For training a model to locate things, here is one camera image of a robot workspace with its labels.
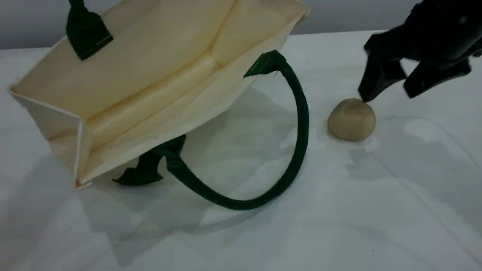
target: white table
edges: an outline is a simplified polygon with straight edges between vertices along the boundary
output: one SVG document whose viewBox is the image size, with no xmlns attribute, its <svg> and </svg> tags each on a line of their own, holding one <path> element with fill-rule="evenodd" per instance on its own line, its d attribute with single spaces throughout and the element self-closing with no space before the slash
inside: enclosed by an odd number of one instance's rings
<svg viewBox="0 0 482 271">
<path fill-rule="evenodd" d="M 294 185 L 251 212 L 213 206 L 164 166 L 165 179 L 148 187 L 111 182 L 125 166 L 74 191 L 27 112 L 1 91 L 0 270 L 482 270 L 482 61 L 414 100 L 396 84 L 371 103 L 369 140 L 336 141 L 326 119 L 357 96 L 370 35 L 288 39 L 282 53 L 310 106 L 309 150 Z M 46 52 L 0 51 L 0 89 Z M 296 137 L 282 76 L 253 88 L 190 133 L 182 153 L 206 183 L 238 198 L 281 175 Z"/>
</svg>

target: ball of dough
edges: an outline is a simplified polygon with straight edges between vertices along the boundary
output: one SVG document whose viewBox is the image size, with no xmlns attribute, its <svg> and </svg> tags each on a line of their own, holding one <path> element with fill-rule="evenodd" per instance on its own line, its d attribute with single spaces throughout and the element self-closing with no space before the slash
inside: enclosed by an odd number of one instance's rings
<svg viewBox="0 0 482 271">
<path fill-rule="evenodd" d="M 363 141 L 375 130 L 375 112 L 359 99 L 346 99 L 339 103 L 328 118 L 328 131 L 346 141 Z"/>
</svg>

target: gray wall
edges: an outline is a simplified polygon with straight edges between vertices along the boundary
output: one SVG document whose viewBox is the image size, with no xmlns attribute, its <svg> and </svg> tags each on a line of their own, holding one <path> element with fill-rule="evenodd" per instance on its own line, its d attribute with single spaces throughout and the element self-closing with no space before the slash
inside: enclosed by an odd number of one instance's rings
<svg viewBox="0 0 482 271">
<path fill-rule="evenodd" d="M 85 0 L 100 13 L 119 0 Z M 387 29 L 421 0 L 305 0 L 311 16 L 295 33 Z M 52 46 L 65 35 L 68 0 L 0 0 L 0 49 Z"/>
</svg>

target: bag handle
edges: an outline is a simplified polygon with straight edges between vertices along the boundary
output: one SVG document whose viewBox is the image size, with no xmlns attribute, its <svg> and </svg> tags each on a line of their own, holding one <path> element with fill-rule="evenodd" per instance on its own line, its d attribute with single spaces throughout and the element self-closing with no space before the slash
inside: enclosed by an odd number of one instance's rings
<svg viewBox="0 0 482 271">
<path fill-rule="evenodd" d="M 124 175 L 114 180 L 117 183 L 136 186 L 151 183 L 162 178 L 157 173 L 157 166 L 163 156 L 167 160 L 167 170 L 189 189 L 212 203 L 231 210 L 251 210 L 261 207 L 279 197 L 285 192 L 295 180 L 308 148 L 309 133 L 309 110 L 303 88 L 296 77 L 293 69 L 288 65 L 286 59 L 276 50 L 262 54 L 255 64 L 249 69 L 244 77 L 269 74 L 280 71 L 290 85 L 295 96 L 296 109 L 298 114 L 298 135 L 295 151 L 288 168 L 267 192 L 250 200 L 235 200 L 228 198 L 214 191 L 205 185 L 188 168 L 180 157 L 180 151 L 184 145 L 186 135 L 182 135 L 164 144 L 153 148 L 139 158 L 139 165 L 136 169 L 128 168 Z"/>
<path fill-rule="evenodd" d="M 113 41 L 113 38 L 101 16 L 88 11 L 84 0 L 68 1 L 70 12 L 67 18 L 67 38 L 77 56 L 84 61 Z"/>
</svg>

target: canvas bag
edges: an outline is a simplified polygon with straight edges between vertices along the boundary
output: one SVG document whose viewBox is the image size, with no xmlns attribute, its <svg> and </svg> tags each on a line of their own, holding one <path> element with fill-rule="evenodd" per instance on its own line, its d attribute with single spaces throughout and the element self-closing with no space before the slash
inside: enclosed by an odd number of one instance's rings
<svg viewBox="0 0 482 271">
<path fill-rule="evenodd" d="M 83 1 L 70 3 L 69 23 Z M 137 169 L 117 182 L 155 181 L 159 174 L 146 176 L 148 168 L 166 157 L 168 170 L 207 200 L 256 208 L 287 189 L 306 153 L 308 106 L 277 50 L 308 13 L 298 0 L 124 0 L 99 17 L 109 35 L 96 46 L 83 43 L 95 38 L 90 33 L 69 35 L 9 91 L 72 171 L 76 188 L 139 155 Z M 184 134 L 227 110 L 257 75 L 276 70 L 295 95 L 295 154 L 261 197 L 226 198 L 182 162 Z M 126 181 L 139 174 L 142 180 Z"/>
</svg>

